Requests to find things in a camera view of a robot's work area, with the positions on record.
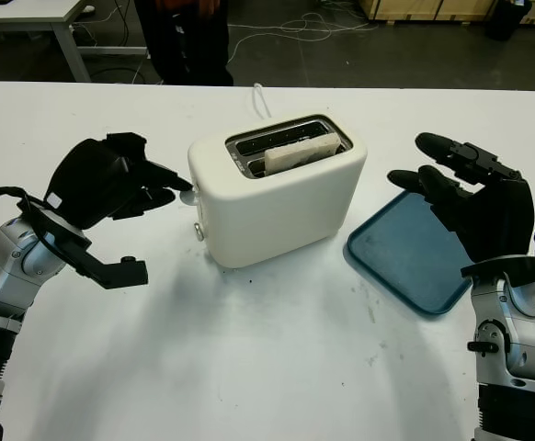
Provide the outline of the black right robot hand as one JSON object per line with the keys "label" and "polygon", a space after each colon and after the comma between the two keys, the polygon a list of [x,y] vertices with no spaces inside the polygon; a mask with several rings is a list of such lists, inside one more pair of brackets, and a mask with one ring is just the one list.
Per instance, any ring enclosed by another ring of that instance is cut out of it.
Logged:
{"label": "black right robot hand", "polygon": [[433,165],[392,170],[387,177],[422,196],[443,226],[456,234],[472,262],[528,252],[534,206],[529,183],[518,170],[474,144],[430,132],[418,134],[415,146],[448,167],[454,177]]}

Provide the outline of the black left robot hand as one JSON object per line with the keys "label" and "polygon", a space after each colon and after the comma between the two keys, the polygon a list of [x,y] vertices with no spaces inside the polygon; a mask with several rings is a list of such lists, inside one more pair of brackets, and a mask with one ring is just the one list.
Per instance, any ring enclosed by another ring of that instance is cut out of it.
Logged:
{"label": "black left robot hand", "polygon": [[140,217],[189,192],[192,184],[145,155],[146,139],[133,132],[86,139],[64,157],[51,177],[44,202],[80,230],[105,218]]}

